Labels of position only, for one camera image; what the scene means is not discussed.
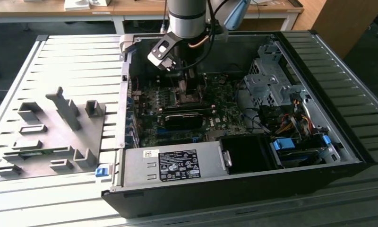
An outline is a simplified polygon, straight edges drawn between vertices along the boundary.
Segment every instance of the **wooden desk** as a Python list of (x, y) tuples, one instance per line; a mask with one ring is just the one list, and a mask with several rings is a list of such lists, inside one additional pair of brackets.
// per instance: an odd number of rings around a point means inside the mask
[(111, 15), (115, 1), (107, 7), (90, 6), (90, 9), (63, 11), (63, 0), (0, 0), (0, 17), (63, 17)]
[[(112, 21), (116, 33), (123, 34), (122, 22), (124, 20), (160, 20), (163, 16), (162, 0), (112, 0), (114, 11)], [(247, 9), (244, 19), (270, 19), (280, 18), (280, 26), (275, 29), (291, 30), (298, 14), (303, 11), (302, 7), (294, 7), (287, 0), (274, 0), (266, 2), (267, 6), (251, 6)]]
[[(303, 11), (287, 0), (267, 2), (268, 6), (250, 6), (246, 19), (280, 18), (280, 30), (291, 30), (298, 14)], [(63, 11), (63, 0), (0, 0), (0, 23), (99, 21), (114, 22), (116, 34), (124, 34), (124, 20), (162, 19), (163, 1), (111, 0), (107, 7), (91, 6), (88, 10)]]
[(378, 15), (378, 0), (298, 0), (304, 11), (294, 30), (315, 30), (343, 58)]
[(0, 23), (111, 21), (114, 2), (107, 7), (63, 11), (63, 0), (0, 0)]

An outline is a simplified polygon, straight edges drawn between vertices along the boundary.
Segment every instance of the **metal frame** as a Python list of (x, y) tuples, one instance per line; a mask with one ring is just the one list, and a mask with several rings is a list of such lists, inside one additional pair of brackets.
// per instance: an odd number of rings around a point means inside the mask
[[(244, 19), (283, 18), (280, 31), (291, 30), (299, 12), (287, 13), (251, 13)], [(124, 34), (124, 20), (162, 20), (162, 15), (91, 15), (74, 17), (0, 17), (0, 23), (66, 22), (66, 21), (112, 21), (115, 34)]]

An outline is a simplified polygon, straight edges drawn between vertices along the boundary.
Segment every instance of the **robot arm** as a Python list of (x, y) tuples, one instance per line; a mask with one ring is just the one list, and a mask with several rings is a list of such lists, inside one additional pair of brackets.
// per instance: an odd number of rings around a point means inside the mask
[[(182, 71), (194, 67), (204, 59), (210, 50), (206, 51), (200, 60), (192, 61), (198, 57), (199, 51), (191, 51), (191, 49), (202, 46), (208, 39), (210, 46), (212, 45), (215, 30), (218, 30), (215, 29), (218, 26), (215, 17), (223, 21), (227, 30), (235, 30), (242, 22), (248, 4), (250, 0), (168, 0), (170, 32), (152, 47), (147, 55), (150, 62), (159, 69), (167, 71)], [(206, 24), (207, 8), (208, 26)], [(176, 69), (180, 62), (186, 62), (186, 66)]]

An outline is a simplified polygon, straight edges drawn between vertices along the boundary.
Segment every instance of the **blue latch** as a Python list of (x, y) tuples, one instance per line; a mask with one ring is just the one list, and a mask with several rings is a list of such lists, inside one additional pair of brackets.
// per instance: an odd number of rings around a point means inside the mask
[(323, 141), (324, 141), (326, 144), (331, 143), (328, 136), (323, 136)]
[(98, 168), (94, 170), (94, 176), (95, 176), (95, 177), (108, 176), (108, 168), (100, 168), (100, 167), (98, 167)]
[(292, 140), (290, 138), (276, 139), (272, 142), (272, 145), (274, 145), (275, 150), (295, 148), (295, 145), (294, 145)]

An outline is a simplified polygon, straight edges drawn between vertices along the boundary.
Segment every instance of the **warning label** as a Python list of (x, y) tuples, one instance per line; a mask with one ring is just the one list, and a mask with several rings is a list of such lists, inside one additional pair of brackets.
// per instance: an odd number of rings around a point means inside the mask
[(195, 150), (158, 154), (160, 181), (176, 181), (200, 177)]

